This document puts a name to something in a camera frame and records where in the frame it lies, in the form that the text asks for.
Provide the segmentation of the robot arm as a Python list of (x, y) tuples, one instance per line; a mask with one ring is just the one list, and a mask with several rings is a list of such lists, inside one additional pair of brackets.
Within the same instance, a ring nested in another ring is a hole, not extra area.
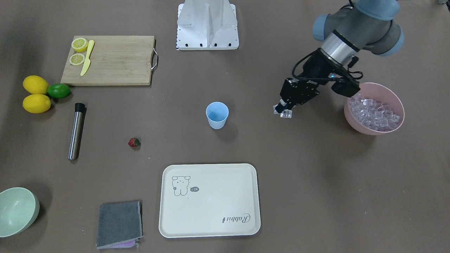
[(275, 114), (291, 111), (319, 94), (318, 87), (333, 82), (332, 90), (345, 97), (360, 91), (359, 78), (350, 68), (356, 54), (368, 50), (378, 56), (391, 56), (402, 48), (404, 32), (394, 21), (400, 5), (396, 0), (358, 0), (334, 14), (322, 14), (313, 24), (313, 37), (322, 45), (302, 58), (302, 72), (283, 82)]

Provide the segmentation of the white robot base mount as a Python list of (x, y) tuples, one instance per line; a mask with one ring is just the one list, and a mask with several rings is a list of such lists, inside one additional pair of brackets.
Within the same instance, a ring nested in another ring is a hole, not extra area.
[(228, 0), (186, 0), (177, 10), (177, 50), (239, 48), (236, 6)]

